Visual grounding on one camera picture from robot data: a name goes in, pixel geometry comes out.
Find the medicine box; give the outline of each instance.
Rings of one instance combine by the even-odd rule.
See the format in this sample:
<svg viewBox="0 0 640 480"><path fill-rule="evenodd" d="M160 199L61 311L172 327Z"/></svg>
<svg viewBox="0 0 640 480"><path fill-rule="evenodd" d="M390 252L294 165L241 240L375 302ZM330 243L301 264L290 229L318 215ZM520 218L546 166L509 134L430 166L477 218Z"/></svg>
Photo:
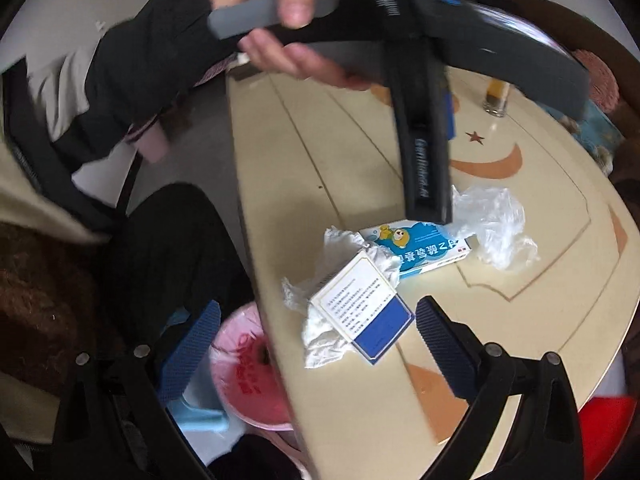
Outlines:
<svg viewBox="0 0 640 480"><path fill-rule="evenodd" d="M371 364L414 320L414 313L364 250L324 283L311 303Z"/></svg>
<svg viewBox="0 0 640 480"><path fill-rule="evenodd" d="M401 220L363 229L360 234L400 256L401 280L452 264L471 252L466 240L452 240L444 227L428 222Z"/></svg>

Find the plastic bag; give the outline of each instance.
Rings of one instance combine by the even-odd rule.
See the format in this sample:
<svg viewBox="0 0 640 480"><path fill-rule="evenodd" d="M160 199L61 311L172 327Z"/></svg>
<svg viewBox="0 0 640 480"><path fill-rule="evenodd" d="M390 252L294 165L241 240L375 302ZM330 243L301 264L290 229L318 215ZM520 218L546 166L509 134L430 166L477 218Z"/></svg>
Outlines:
<svg viewBox="0 0 640 480"><path fill-rule="evenodd" d="M376 267L393 287L400 282L400 258L383 246L367 242L359 233L340 231L331 227L324 232L324 250L316 262L312 279L291 285L282 280L284 304L306 316L302 327L302 344L305 347L305 368L318 368L342 359L344 353L353 350L351 344L338 334L322 313L309 303L311 293L329 274L365 249Z"/></svg>
<svg viewBox="0 0 640 480"><path fill-rule="evenodd" d="M538 246L524 231L524 208L505 187L452 186L454 239L476 235L480 260L498 270L521 270L538 259Z"/></svg>
<svg viewBox="0 0 640 480"><path fill-rule="evenodd" d="M210 355L210 373L227 408L252 426L292 430L286 396L276 379L257 305L234 311L220 327Z"/></svg>

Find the glass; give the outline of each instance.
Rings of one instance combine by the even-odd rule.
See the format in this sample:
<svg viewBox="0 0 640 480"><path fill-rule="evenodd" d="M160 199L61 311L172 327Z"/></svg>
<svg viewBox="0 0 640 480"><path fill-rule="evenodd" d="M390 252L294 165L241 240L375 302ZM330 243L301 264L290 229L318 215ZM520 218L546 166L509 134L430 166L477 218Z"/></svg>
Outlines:
<svg viewBox="0 0 640 480"><path fill-rule="evenodd" d="M504 117L507 113L507 99L511 85L499 79L491 79L482 107L495 117Z"/></svg>

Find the red star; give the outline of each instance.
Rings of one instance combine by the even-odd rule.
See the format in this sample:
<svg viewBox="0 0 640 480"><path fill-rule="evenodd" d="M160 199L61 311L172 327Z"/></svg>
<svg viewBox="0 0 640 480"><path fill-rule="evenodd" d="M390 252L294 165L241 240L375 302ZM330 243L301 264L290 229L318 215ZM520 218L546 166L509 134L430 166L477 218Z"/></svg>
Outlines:
<svg viewBox="0 0 640 480"><path fill-rule="evenodd" d="M467 134L469 136L469 142L477 141L479 144L482 144L484 137L480 137L477 132L473 132L472 134Z"/></svg>

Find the round table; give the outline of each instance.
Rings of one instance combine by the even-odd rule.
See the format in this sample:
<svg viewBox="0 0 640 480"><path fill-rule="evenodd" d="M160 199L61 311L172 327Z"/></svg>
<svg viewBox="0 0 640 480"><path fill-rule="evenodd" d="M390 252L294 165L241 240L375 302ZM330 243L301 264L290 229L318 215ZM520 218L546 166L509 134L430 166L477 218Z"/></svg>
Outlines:
<svg viewBox="0 0 640 480"><path fill-rule="evenodd" d="M509 187L540 259L500 272L472 254L398 288L432 295L480 341L513 356L557 351L578 407L618 351L640 296L640 235L609 181L564 128L519 92L508 115L481 108L488 79L449 70L460 101L452 182ZM294 426L319 480L414 480L462 416L414 326L375 366L348 353L307 370L302 316L281 282L311 277L331 225L357 231L402 219L392 111L371 92L260 74L229 96L241 209L258 304ZM511 398L476 476L491 470L517 407Z"/></svg>

